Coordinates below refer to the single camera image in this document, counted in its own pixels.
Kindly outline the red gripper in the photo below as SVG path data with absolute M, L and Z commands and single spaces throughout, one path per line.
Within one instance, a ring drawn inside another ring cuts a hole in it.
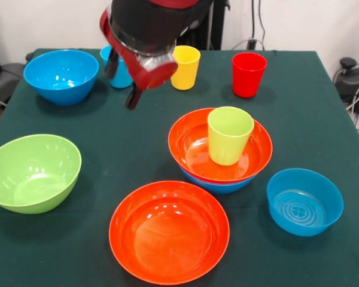
M 158 55 L 144 55 L 134 51 L 119 40 L 111 29 L 111 9 L 106 8 L 100 18 L 100 28 L 110 49 L 105 74 L 113 79 L 117 73 L 119 56 L 124 60 L 134 83 L 124 101 L 124 107 L 133 111 L 142 95 L 142 90 L 157 88 L 165 83 L 177 70 L 178 64 L 173 56 L 175 44 L 168 51 Z

